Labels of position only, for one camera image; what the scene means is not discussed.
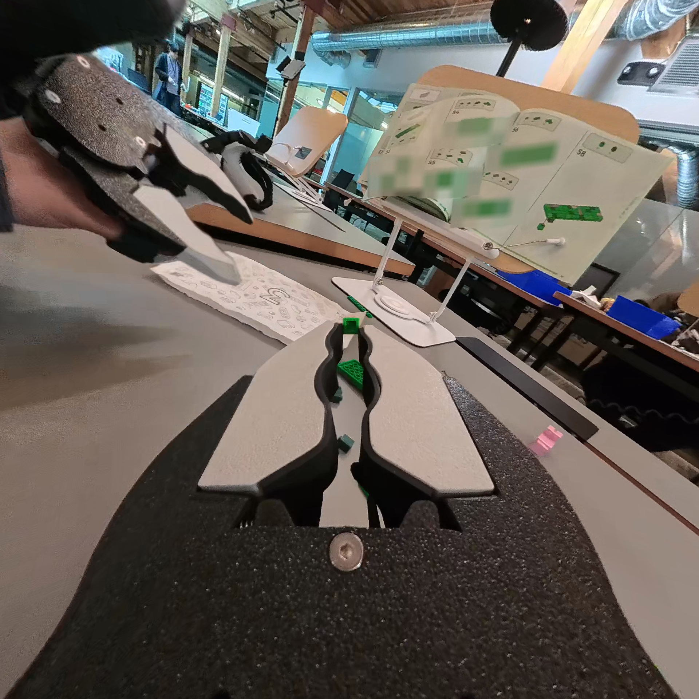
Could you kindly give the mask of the silver ventilation duct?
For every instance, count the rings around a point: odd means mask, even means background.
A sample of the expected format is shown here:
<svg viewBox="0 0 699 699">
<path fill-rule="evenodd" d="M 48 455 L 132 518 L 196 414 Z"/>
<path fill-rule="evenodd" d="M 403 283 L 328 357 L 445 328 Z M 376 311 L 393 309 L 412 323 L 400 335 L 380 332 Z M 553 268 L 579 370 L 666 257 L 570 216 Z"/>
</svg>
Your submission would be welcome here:
<svg viewBox="0 0 699 699">
<path fill-rule="evenodd" d="M 508 43 L 490 21 L 490 7 L 465 15 L 429 17 L 425 20 L 375 22 L 354 29 L 318 31 L 310 39 L 318 54 L 430 48 L 441 46 L 494 46 Z"/>
</svg>

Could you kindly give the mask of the grey wood-edged desk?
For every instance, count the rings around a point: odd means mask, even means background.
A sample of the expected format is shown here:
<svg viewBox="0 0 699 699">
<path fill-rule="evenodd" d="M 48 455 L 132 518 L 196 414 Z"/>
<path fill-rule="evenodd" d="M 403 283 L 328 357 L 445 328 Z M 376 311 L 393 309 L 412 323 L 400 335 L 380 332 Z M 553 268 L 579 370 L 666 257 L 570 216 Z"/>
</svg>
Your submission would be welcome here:
<svg viewBox="0 0 699 699">
<path fill-rule="evenodd" d="M 385 251 L 382 243 L 319 202 L 310 204 L 295 198 L 299 192 L 274 184 L 273 205 L 254 212 L 252 224 L 241 222 L 219 205 L 197 201 L 195 195 L 189 197 L 187 214 L 220 242 L 328 261 L 353 270 L 379 267 Z"/>
</svg>

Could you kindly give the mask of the black round disc on pole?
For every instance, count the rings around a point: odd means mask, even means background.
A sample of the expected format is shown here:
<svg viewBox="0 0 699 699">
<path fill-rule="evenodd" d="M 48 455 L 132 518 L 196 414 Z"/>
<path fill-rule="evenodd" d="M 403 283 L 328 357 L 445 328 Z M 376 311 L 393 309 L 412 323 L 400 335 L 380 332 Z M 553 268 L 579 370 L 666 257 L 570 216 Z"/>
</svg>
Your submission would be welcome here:
<svg viewBox="0 0 699 699">
<path fill-rule="evenodd" d="M 517 51 L 549 50 L 564 40 L 576 1 L 493 1 L 490 21 L 496 33 L 509 42 L 497 77 L 505 77 Z"/>
</svg>

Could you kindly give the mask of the pink brick pig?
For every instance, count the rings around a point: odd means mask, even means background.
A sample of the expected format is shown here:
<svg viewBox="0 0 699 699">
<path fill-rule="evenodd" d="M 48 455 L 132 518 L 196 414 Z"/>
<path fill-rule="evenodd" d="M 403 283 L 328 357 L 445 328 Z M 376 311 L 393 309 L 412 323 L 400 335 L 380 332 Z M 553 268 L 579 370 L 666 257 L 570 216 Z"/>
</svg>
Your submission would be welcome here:
<svg viewBox="0 0 699 699">
<path fill-rule="evenodd" d="M 554 449 L 556 443 L 563 436 L 563 432 L 559 431 L 553 425 L 550 425 L 537 436 L 536 440 L 529 444 L 529 450 L 537 457 L 544 457 Z"/>
</svg>

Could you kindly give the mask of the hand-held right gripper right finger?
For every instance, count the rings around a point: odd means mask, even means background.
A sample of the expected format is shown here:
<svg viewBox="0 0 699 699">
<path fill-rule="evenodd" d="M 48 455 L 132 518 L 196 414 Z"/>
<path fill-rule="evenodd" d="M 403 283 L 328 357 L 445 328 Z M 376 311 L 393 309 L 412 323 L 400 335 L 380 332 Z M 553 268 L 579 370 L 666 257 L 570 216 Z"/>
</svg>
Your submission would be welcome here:
<svg viewBox="0 0 699 699">
<path fill-rule="evenodd" d="M 495 484 L 443 374 L 378 327 L 359 332 L 361 449 L 352 475 L 388 528 L 416 502 L 490 497 Z"/>
</svg>

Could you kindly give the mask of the white book stand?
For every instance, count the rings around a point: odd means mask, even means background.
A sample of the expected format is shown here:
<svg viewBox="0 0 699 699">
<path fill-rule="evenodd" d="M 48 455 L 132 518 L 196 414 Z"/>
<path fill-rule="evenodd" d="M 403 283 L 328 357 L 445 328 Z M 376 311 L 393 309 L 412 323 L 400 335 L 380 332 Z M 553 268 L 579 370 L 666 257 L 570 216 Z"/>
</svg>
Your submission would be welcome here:
<svg viewBox="0 0 699 699">
<path fill-rule="evenodd" d="M 575 118 L 592 126 L 609 127 L 612 135 L 620 136 L 626 141 L 636 142 L 640 135 L 638 121 L 624 108 L 459 66 L 442 65 L 427 71 L 408 87 L 389 129 L 380 138 L 368 163 L 383 157 L 384 153 L 389 151 L 389 143 L 405 139 L 404 136 L 397 136 L 401 124 L 420 129 L 430 122 L 429 135 L 441 132 L 442 124 L 448 120 L 448 116 L 442 120 L 431 118 L 434 104 L 454 102 L 460 98 L 475 103 L 478 98 L 487 100 L 490 96 L 494 109 L 503 118 L 508 118 L 508 114 L 517 116 L 523 108 L 546 107 L 553 108 L 556 114 Z M 497 106 L 499 101 L 508 108 L 508 114 Z M 438 200 L 449 204 L 450 216 L 447 221 L 442 221 L 416 205 L 406 203 L 402 198 L 370 194 L 369 171 L 370 166 L 367 165 L 360 178 L 366 200 L 375 203 L 380 208 L 380 213 L 395 216 L 389 242 L 371 283 L 352 282 L 345 277 L 335 277 L 333 283 L 362 303 L 368 314 L 372 314 L 402 339 L 415 346 L 432 347 L 452 342 L 455 336 L 438 323 L 438 318 L 462 281 L 465 274 L 463 271 L 458 272 L 457 280 L 452 283 L 440 308 L 430 314 L 418 310 L 402 297 L 390 292 L 383 283 L 389 255 L 394 249 L 402 225 L 415 226 L 418 232 L 428 235 L 429 242 L 436 242 L 446 249 L 449 257 L 462 258 L 465 269 L 475 259 L 491 264 L 500 256 L 503 256 L 501 265 L 512 267 L 514 271 L 523 272 L 525 263 L 517 261 L 512 254 L 501 253 L 498 244 L 480 230 L 456 225 L 454 207 L 464 202 L 465 198 L 449 197 L 449 194 L 461 192 L 461 185 L 445 185 L 441 190 L 435 190 L 435 193 L 440 195 Z"/>
</svg>

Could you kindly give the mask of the printed white paper bag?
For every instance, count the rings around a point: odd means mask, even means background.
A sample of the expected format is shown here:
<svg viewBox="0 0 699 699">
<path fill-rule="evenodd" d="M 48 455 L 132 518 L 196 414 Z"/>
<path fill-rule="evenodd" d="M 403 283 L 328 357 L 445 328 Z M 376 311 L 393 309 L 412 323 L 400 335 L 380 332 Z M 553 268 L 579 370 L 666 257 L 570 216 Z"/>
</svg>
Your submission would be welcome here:
<svg viewBox="0 0 699 699">
<path fill-rule="evenodd" d="M 227 252 L 240 274 L 238 284 L 208 276 L 187 257 L 152 267 L 154 275 L 190 299 L 203 303 L 286 345 L 325 322 L 342 324 L 337 303 L 236 252 Z"/>
</svg>

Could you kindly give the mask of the scattered small green bricks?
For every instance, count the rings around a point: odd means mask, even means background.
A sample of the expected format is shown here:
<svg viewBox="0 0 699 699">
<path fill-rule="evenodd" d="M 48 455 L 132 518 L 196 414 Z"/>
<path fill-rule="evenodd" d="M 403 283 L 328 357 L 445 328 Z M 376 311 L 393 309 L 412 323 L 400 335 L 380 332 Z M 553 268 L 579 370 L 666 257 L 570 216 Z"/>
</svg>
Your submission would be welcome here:
<svg viewBox="0 0 699 699">
<path fill-rule="evenodd" d="M 370 310 L 368 310 L 367 307 L 365 307 L 364 304 L 362 302 L 360 302 L 358 299 L 356 299 L 354 296 L 347 295 L 347 300 L 348 300 L 348 302 L 350 302 L 352 304 L 354 310 L 356 310 L 356 313 L 354 315 L 360 315 L 360 316 L 364 317 L 363 323 L 365 323 L 366 319 L 373 319 L 374 318 L 373 313 Z M 343 349 L 347 349 L 349 347 L 349 344 L 352 342 L 352 339 L 356 336 L 358 336 L 358 334 L 354 335 L 354 336 L 343 334 Z M 337 446 L 338 446 L 339 452 L 341 454 L 348 454 L 351 451 L 351 449 L 354 447 L 354 443 L 355 443 L 354 438 L 352 438 L 348 434 L 343 433 L 337 439 Z"/>
</svg>

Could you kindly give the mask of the wooden book stand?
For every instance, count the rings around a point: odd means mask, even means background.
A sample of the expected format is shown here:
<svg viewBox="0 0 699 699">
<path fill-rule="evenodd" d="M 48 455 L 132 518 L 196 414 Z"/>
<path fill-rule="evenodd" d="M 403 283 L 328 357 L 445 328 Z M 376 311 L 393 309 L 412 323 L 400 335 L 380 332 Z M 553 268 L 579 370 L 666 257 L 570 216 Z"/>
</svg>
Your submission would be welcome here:
<svg viewBox="0 0 699 699">
<path fill-rule="evenodd" d="M 317 191 L 304 177 L 343 135 L 347 125 L 345 114 L 304 106 L 274 137 L 265 160 L 290 178 L 298 190 L 318 199 Z"/>
</svg>

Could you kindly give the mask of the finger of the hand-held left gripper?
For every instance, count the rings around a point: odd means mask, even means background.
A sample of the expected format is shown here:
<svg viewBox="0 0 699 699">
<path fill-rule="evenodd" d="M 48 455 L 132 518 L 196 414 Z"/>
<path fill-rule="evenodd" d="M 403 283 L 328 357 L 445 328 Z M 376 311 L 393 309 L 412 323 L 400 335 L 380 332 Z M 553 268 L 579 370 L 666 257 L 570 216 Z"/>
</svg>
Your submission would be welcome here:
<svg viewBox="0 0 699 699">
<path fill-rule="evenodd" d="M 223 283 L 237 285 L 241 276 L 235 261 L 193 223 L 186 210 L 169 191 L 139 186 L 134 197 L 185 246 L 186 257 L 202 273 Z"/>
<path fill-rule="evenodd" d="M 159 146 L 154 150 L 150 181 L 176 197 L 195 188 L 244 223 L 254 218 L 243 196 L 206 153 L 171 126 L 156 130 Z"/>
</svg>

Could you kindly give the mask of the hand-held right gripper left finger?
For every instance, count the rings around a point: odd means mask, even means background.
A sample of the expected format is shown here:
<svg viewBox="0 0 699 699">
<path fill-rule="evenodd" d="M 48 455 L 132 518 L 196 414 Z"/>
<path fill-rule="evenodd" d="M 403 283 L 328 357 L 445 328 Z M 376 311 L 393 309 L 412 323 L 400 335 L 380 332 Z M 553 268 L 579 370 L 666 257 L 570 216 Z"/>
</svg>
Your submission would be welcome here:
<svg viewBox="0 0 699 699">
<path fill-rule="evenodd" d="M 337 474 L 331 405 L 343 325 L 326 321 L 255 373 L 197 487 L 282 501 L 297 526 L 317 527 Z"/>
</svg>

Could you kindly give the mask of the brick instruction booklet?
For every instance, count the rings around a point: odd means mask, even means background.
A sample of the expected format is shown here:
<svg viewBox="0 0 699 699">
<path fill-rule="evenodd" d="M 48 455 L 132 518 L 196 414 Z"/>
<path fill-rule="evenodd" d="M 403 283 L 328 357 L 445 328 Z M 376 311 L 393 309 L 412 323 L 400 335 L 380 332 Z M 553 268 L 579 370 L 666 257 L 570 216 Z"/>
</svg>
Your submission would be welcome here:
<svg viewBox="0 0 699 699">
<path fill-rule="evenodd" d="M 489 261 L 511 257 L 573 283 L 670 158 L 498 92 L 414 83 L 362 172 L 400 213 L 438 209 L 438 232 Z"/>
</svg>

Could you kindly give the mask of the blue storage bin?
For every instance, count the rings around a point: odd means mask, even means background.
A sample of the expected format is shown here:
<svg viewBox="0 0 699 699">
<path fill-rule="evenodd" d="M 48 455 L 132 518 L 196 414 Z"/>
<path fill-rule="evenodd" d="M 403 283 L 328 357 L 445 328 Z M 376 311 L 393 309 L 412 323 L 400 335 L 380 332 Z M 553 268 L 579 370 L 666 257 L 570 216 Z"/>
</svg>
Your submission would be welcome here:
<svg viewBox="0 0 699 699">
<path fill-rule="evenodd" d="M 606 315 L 656 340 L 669 337 L 681 328 L 676 319 L 621 295 L 614 300 Z"/>
<path fill-rule="evenodd" d="M 556 278 L 540 270 L 534 269 L 526 273 L 507 273 L 499 270 L 497 274 L 510 284 L 550 305 L 557 306 L 561 304 L 554 296 L 555 293 L 566 296 L 572 294 L 571 290 L 561 284 Z"/>
</svg>

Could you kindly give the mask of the spare hand-held gripper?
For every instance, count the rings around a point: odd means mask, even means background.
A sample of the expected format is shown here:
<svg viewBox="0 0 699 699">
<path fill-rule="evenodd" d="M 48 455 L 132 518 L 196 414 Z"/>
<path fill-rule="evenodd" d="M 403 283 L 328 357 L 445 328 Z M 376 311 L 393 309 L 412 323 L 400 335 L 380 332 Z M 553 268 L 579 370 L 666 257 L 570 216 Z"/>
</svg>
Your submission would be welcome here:
<svg viewBox="0 0 699 699">
<path fill-rule="evenodd" d="M 249 209 L 261 212 L 273 205 L 273 184 L 258 156 L 264 156 L 273 141 L 266 135 L 252 136 L 236 130 L 201 141 L 211 154 L 220 155 L 220 166 L 241 194 Z"/>
</svg>

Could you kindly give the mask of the person's left hand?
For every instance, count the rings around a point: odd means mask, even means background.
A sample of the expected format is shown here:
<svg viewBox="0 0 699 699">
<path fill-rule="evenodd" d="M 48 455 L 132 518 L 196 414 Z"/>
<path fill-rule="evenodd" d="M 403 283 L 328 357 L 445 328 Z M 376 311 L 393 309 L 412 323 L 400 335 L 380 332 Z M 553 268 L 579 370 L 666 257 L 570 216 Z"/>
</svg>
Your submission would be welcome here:
<svg viewBox="0 0 699 699">
<path fill-rule="evenodd" d="M 74 174 L 45 150 L 21 118 L 1 121 L 1 162 L 14 222 L 117 240 L 125 225 L 85 194 Z"/>
</svg>

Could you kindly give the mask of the black desk strip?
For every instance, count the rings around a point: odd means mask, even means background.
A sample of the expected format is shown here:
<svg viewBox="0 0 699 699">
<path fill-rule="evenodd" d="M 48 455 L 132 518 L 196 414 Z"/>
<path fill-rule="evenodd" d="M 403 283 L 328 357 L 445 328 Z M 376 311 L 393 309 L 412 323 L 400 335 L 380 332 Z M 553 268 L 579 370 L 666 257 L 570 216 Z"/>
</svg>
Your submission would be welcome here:
<svg viewBox="0 0 699 699">
<path fill-rule="evenodd" d="M 557 398 L 543 384 L 538 383 L 482 340 L 476 337 L 457 337 L 456 343 L 578 441 L 588 442 L 599 431 L 596 424 Z"/>
</svg>

